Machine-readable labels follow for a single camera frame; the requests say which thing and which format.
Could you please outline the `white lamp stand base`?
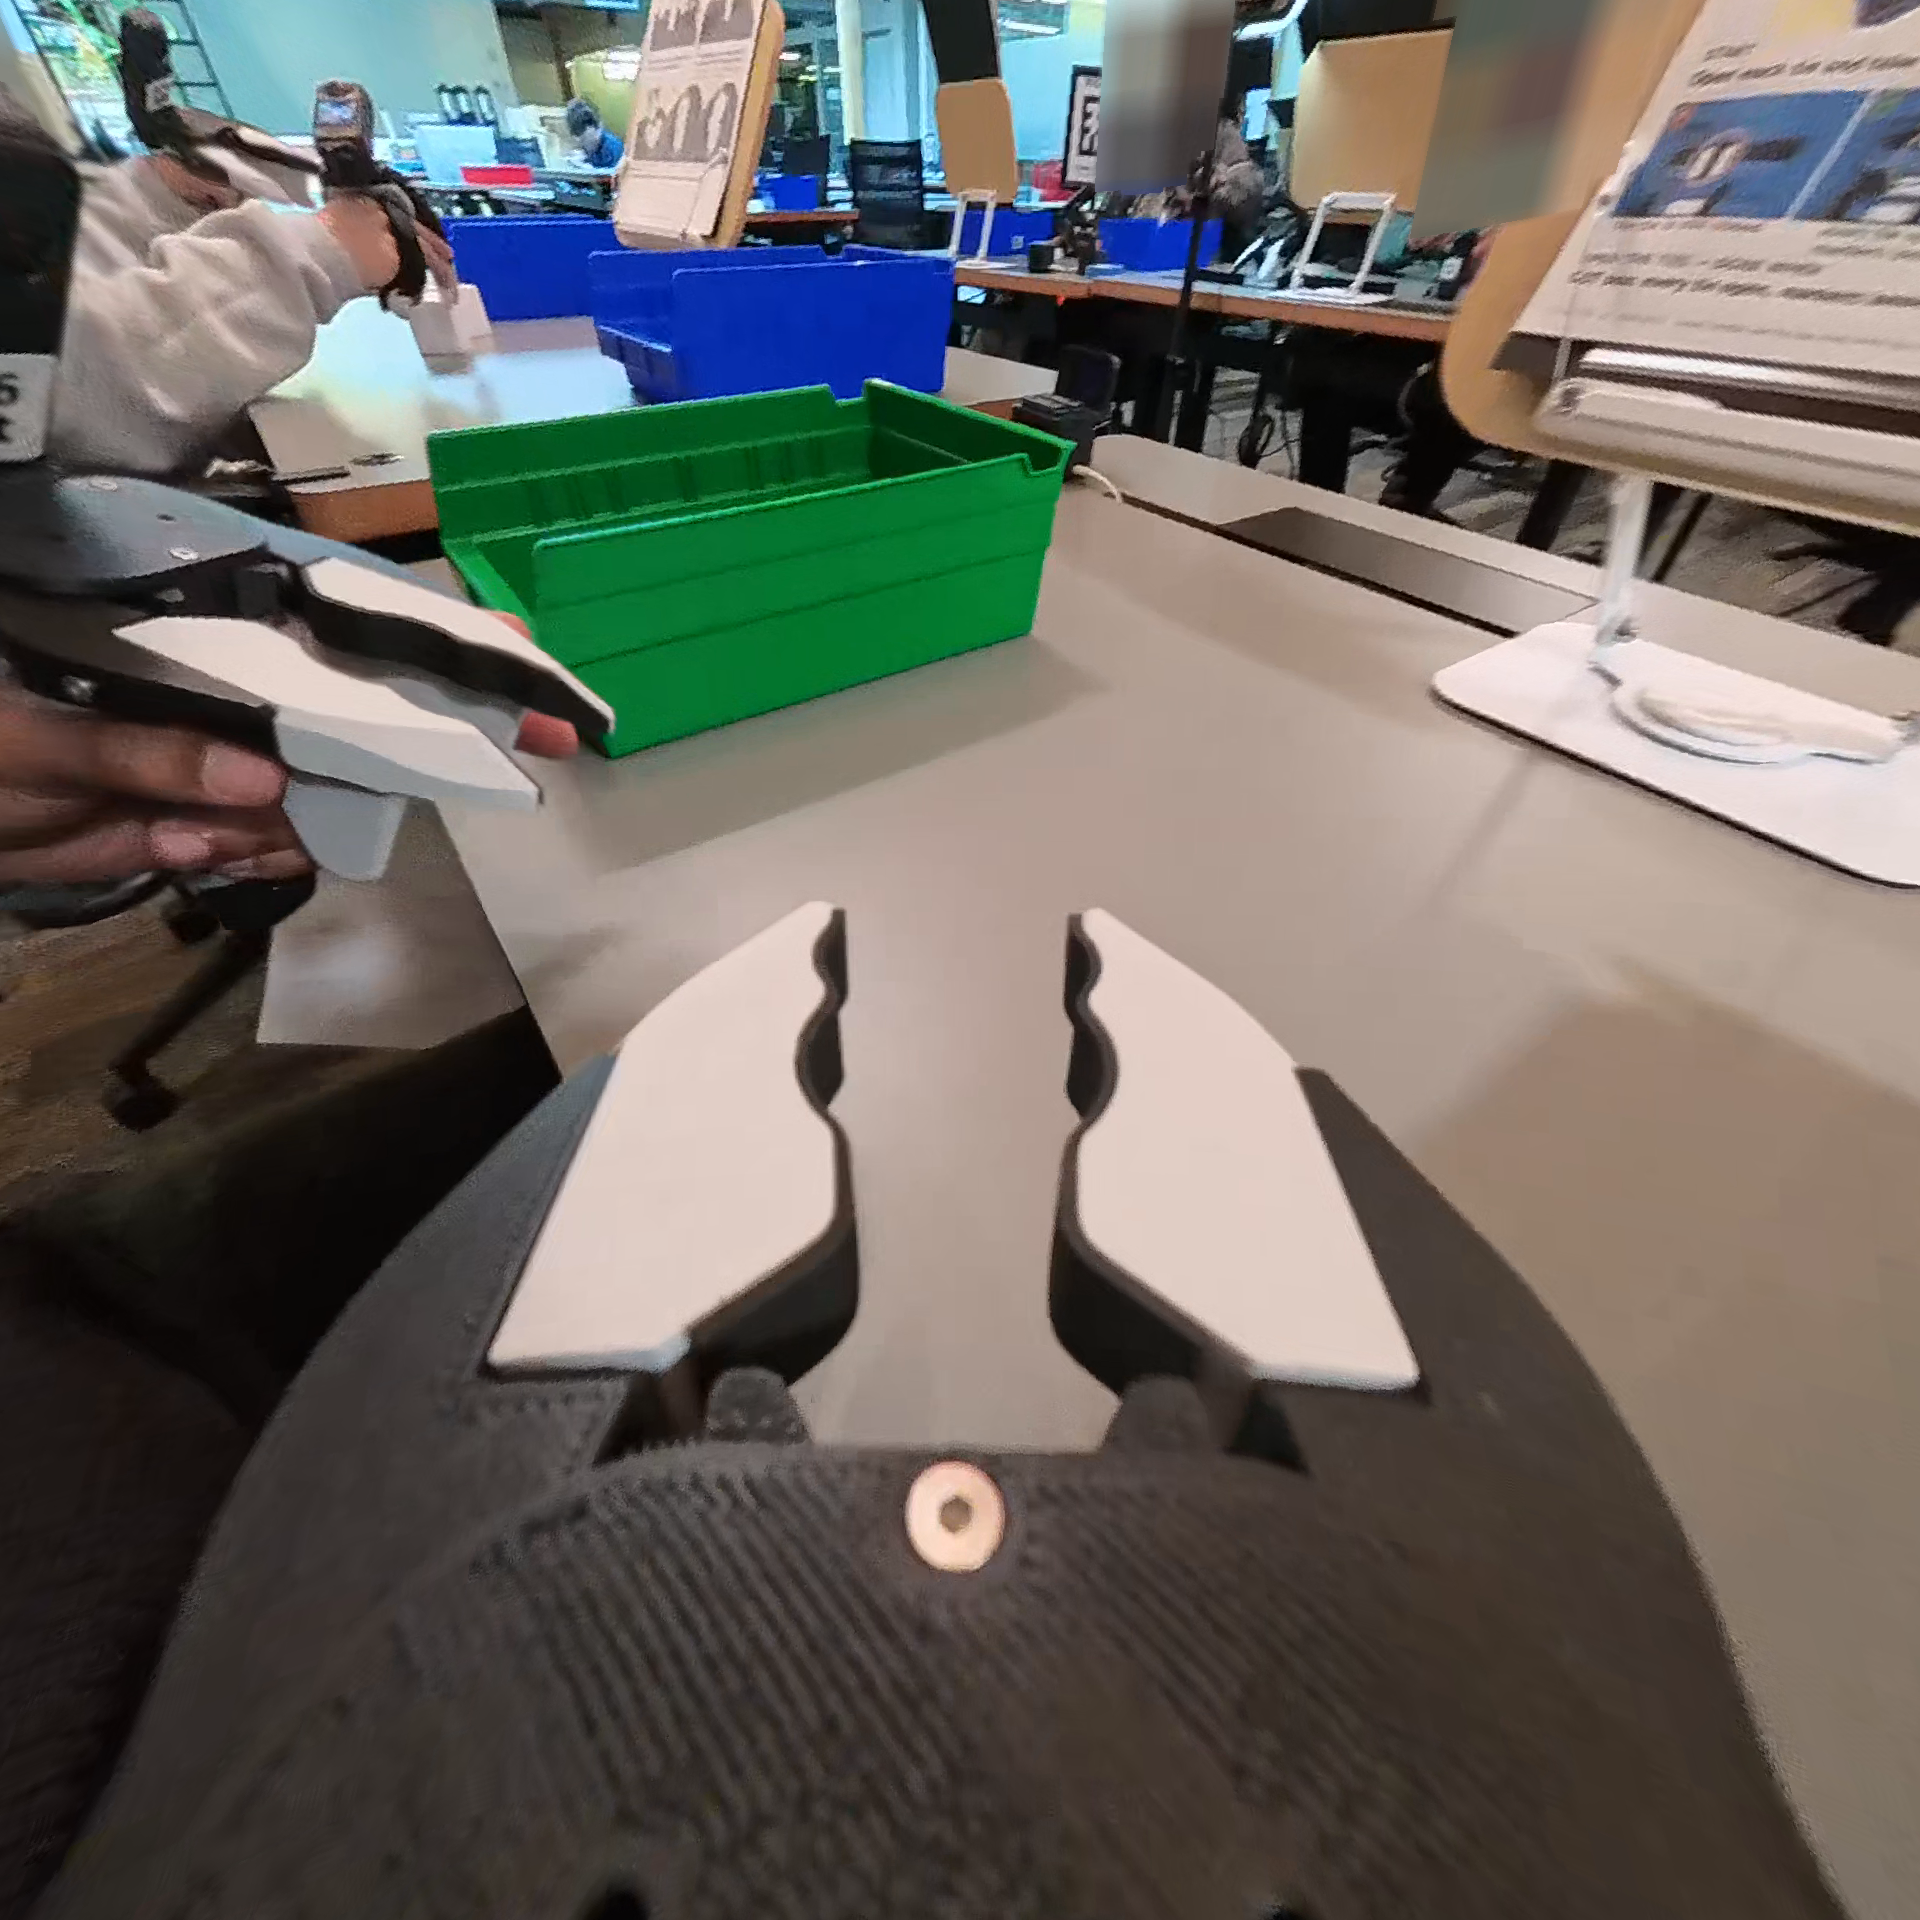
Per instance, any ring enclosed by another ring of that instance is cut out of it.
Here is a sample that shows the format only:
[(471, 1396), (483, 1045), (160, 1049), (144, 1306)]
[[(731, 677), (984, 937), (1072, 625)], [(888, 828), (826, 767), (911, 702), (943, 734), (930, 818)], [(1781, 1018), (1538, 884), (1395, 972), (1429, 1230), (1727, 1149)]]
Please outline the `white lamp stand base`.
[(1919, 886), (1915, 708), (1553, 622), (1458, 660), (1440, 704), (1717, 825), (1898, 892)]

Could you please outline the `person's left hand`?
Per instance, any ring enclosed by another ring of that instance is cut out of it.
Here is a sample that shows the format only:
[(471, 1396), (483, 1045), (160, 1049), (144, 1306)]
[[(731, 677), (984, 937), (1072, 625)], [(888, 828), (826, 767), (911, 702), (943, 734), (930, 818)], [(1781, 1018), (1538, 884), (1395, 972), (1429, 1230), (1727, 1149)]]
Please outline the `person's left hand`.
[(3, 697), (8, 888), (314, 871), (283, 810), (285, 770), (229, 740)]

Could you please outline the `white desk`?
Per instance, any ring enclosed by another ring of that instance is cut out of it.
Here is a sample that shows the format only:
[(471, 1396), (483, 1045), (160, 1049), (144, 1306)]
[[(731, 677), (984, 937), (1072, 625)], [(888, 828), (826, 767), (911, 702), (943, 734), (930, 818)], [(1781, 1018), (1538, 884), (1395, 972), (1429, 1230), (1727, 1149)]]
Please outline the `white desk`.
[[(511, 966), (568, 1071), (804, 900), (849, 914), (856, 1445), (1080, 1449), (1052, 1341), (1069, 911), (1328, 1071), (1512, 1261), (1685, 1522), (1816, 1847), (1915, 1914), (1915, 895), (1429, 693), (1487, 634), (1227, 542), (1283, 484), (1145, 444), (1035, 630), (420, 833), (323, 897), (277, 1038), (440, 1038)], [(475, 902), (457, 888), (468, 880)]]

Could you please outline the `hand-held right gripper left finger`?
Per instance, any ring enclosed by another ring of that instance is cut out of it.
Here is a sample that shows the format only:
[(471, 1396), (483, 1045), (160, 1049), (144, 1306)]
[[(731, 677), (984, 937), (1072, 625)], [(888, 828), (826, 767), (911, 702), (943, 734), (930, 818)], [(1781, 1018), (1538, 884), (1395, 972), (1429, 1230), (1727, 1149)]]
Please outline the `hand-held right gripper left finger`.
[(668, 1375), (850, 1222), (832, 1092), (845, 916), (810, 900), (682, 982), (610, 1056), (504, 1306), (499, 1375)]

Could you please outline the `white foam block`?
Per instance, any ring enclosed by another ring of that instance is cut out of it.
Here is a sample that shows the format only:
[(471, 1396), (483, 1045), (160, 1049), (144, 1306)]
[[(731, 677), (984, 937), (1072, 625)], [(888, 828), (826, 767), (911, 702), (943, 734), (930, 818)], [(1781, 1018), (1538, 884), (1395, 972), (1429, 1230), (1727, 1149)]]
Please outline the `white foam block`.
[(457, 280), (450, 289), (429, 280), (418, 298), (399, 298), (415, 342), (436, 372), (468, 369), (492, 346), (492, 319), (480, 287)]

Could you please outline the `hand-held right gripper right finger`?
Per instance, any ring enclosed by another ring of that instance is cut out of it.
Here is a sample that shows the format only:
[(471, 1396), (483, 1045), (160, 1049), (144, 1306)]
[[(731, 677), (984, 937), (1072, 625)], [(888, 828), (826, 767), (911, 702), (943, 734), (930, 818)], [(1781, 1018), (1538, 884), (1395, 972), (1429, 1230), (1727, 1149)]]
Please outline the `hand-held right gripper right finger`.
[(1111, 1390), (1410, 1390), (1409, 1332), (1292, 1054), (1104, 906), (1067, 926), (1049, 1318)]

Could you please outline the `blue plastic bin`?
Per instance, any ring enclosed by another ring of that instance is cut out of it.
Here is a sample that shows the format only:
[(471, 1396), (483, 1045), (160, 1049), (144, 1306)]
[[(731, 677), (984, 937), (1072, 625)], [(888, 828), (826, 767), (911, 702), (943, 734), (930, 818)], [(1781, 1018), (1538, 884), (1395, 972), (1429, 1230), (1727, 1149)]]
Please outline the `blue plastic bin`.
[(588, 287), (597, 342), (643, 405), (944, 388), (954, 261), (943, 250), (597, 250)]
[(492, 321), (588, 318), (591, 261), (619, 249), (610, 218), (573, 212), (459, 214), (443, 231), (459, 284), (477, 287)]

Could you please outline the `black power adapter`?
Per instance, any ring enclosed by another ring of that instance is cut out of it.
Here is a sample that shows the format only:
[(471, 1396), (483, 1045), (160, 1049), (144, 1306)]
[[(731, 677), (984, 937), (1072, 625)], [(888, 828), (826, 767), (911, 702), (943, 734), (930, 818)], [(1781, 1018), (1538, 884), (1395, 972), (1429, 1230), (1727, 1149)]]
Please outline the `black power adapter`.
[(1067, 446), (1067, 470), (1091, 463), (1096, 440), (1114, 425), (1120, 386), (1120, 359), (1091, 344), (1060, 349), (1053, 386), (1048, 393), (1021, 394), (1010, 418)]

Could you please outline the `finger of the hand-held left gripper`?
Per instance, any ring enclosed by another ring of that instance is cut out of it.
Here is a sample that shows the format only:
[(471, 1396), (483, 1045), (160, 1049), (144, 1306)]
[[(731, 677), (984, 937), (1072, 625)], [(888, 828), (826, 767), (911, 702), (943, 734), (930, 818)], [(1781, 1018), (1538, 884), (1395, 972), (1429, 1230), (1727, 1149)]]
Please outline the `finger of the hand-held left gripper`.
[(468, 722), (508, 751), (602, 749), (612, 708), (513, 616), (352, 562), (285, 568), (283, 606), (325, 657)]
[(153, 615), (114, 634), (264, 702), (296, 774), (407, 799), (517, 810), (541, 802), (538, 781), (471, 719), (327, 662), (290, 630), (237, 616)]

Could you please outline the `green plastic bin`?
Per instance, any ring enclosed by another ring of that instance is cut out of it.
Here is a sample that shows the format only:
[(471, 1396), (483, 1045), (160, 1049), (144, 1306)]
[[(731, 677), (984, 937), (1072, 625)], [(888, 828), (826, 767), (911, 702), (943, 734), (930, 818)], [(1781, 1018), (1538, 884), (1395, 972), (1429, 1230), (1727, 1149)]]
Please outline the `green plastic bin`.
[(1028, 634), (1072, 449), (869, 381), (442, 429), (448, 562), (610, 756)]

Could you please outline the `black chair base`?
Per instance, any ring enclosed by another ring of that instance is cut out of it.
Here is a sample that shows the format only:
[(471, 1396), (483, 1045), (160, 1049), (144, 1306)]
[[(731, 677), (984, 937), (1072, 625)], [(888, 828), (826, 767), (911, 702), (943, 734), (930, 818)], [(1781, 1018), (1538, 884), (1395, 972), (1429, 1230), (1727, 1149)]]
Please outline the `black chair base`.
[(316, 872), (285, 880), (177, 882), (177, 904), (168, 909), (165, 926), (180, 945), (210, 949), (199, 969), (111, 1056), (104, 1108), (116, 1127), (146, 1134), (178, 1111), (178, 1092), (155, 1071), (160, 1056), (265, 966), (277, 926), (303, 909), (316, 888)]

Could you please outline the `white panel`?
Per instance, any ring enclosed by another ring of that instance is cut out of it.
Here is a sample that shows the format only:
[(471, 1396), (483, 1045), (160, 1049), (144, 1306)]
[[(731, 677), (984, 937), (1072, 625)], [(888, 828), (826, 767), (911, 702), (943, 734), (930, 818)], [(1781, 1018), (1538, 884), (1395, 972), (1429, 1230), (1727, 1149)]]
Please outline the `white panel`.
[(1481, 440), (1915, 535), (1915, 4), (1604, 4), (1569, 209), (1501, 223)]

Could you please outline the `wooden board with paper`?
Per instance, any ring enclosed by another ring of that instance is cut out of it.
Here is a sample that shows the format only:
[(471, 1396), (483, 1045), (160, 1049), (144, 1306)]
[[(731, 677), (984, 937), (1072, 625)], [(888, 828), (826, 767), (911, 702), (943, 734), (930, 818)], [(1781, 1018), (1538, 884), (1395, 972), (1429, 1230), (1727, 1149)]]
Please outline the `wooden board with paper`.
[(779, 2), (650, 6), (612, 193), (625, 249), (735, 249), (778, 90)]

